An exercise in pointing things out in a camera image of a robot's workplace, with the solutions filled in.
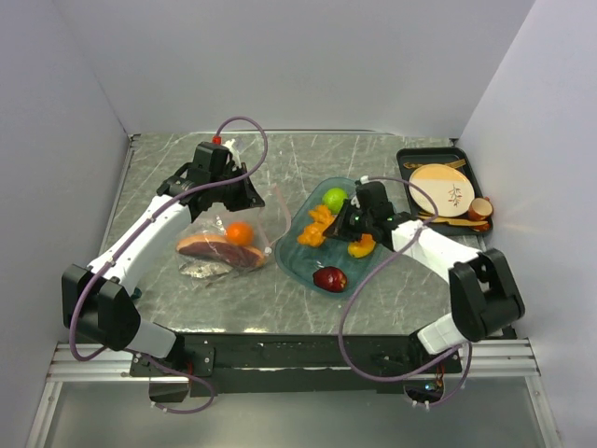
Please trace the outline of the green apple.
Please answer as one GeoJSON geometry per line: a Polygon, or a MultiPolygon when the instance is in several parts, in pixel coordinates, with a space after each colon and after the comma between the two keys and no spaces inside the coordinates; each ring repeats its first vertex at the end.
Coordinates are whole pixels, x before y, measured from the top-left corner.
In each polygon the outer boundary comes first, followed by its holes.
{"type": "Polygon", "coordinates": [[[343,207],[344,201],[349,198],[348,193],[341,188],[329,189],[322,197],[325,205],[333,215],[337,215],[343,207]]]}

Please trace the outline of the orange mango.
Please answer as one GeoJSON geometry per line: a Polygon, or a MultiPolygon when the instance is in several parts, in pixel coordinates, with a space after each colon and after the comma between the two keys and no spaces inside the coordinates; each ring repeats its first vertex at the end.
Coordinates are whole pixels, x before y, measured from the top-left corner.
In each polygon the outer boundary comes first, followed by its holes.
{"type": "Polygon", "coordinates": [[[362,259],[369,256],[375,250],[376,245],[377,243],[370,234],[363,234],[359,241],[350,242],[347,250],[351,257],[362,259]]]}

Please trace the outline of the teal transparent food tray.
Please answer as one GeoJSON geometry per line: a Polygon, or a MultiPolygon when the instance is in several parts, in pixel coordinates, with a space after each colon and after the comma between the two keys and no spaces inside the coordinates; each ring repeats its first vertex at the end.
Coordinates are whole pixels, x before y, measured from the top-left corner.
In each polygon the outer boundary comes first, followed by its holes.
{"type": "Polygon", "coordinates": [[[312,223],[308,212],[319,205],[324,194],[332,188],[343,189],[350,196],[354,196],[355,181],[346,177],[330,177],[323,180],[294,213],[290,230],[276,243],[274,253],[280,269],[303,286],[328,297],[349,299],[363,279],[385,258],[387,250],[377,245],[370,255],[356,259],[349,254],[348,243],[344,241],[327,239],[319,247],[297,242],[304,228],[312,223]],[[328,266],[339,268],[346,275],[348,284],[342,292],[329,292],[313,283],[312,275],[318,269],[328,266]]]}

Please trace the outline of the orange tangerine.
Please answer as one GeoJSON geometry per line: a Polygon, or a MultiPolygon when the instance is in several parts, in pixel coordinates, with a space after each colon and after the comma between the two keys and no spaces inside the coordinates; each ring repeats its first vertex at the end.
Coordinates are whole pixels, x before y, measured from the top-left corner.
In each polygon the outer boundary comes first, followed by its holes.
{"type": "Polygon", "coordinates": [[[255,234],[253,227],[245,221],[235,221],[226,228],[226,238],[234,245],[249,246],[253,243],[255,234]]]}

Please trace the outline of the red apple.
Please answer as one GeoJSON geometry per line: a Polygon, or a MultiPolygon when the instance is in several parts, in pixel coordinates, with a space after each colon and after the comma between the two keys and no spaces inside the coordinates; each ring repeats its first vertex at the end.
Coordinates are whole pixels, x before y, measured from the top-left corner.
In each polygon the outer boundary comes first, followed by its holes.
{"type": "Polygon", "coordinates": [[[346,274],[337,267],[323,267],[312,274],[313,284],[325,291],[341,293],[347,287],[346,274]]]}

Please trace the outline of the clear zip top bag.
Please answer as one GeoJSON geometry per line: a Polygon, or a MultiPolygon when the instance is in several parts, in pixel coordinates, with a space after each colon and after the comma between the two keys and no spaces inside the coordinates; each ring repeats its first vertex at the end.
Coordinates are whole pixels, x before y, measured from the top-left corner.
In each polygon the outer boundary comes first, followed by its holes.
{"type": "Polygon", "coordinates": [[[213,282],[258,270],[271,260],[292,217],[277,185],[266,188],[262,197],[263,207],[238,212],[217,204],[182,231],[175,246],[179,272],[213,282]]]}

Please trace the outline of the sliced ham piece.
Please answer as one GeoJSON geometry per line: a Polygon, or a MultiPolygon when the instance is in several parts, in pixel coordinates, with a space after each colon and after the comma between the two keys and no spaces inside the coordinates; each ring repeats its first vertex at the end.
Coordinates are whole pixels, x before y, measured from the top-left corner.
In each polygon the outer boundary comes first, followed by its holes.
{"type": "Polygon", "coordinates": [[[235,245],[217,234],[196,234],[181,239],[175,248],[180,255],[216,259],[239,269],[253,269],[265,263],[265,255],[248,245],[235,245]]]}

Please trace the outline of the grey toy fish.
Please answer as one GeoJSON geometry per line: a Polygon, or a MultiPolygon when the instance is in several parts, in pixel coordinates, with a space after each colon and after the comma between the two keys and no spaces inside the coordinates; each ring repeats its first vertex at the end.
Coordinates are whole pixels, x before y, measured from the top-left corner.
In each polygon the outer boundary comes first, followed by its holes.
{"type": "Polygon", "coordinates": [[[225,262],[192,260],[179,269],[182,275],[195,279],[209,279],[229,273],[232,268],[225,262]]]}

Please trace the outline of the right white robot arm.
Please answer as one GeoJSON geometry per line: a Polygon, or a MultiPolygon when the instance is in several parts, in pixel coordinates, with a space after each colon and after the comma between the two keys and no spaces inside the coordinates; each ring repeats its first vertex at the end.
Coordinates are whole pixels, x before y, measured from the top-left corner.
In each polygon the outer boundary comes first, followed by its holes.
{"type": "Polygon", "coordinates": [[[385,186],[368,181],[356,186],[324,236],[356,242],[363,235],[387,249],[421,263],[439,275],[450,290],[451,311],[417,330],[408,350],[410,365],[430,371],[441,353],[466,342],[478,342],[511,325],[525,306],[505,255],[482,252],[434,231],[420,219],[395,211],[385,186]]]}

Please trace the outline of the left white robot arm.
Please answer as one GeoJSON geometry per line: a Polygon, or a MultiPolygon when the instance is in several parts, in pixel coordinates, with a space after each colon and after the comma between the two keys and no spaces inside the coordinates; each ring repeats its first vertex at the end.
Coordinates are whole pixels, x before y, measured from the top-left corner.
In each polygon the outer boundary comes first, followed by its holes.
{"type": "Polygon", "coordinates": [[[62,317],[69,343],[82,335],[113,351],[151,356],[160,372],[179,372],[180,336],[144,320],[132,301],[139,280],[164,247],[216,203],[230,212],[264,206],[230,141],[199,143],[192,161],[163,181],[145,212],[101,256],[62,275],[62,317]]]}

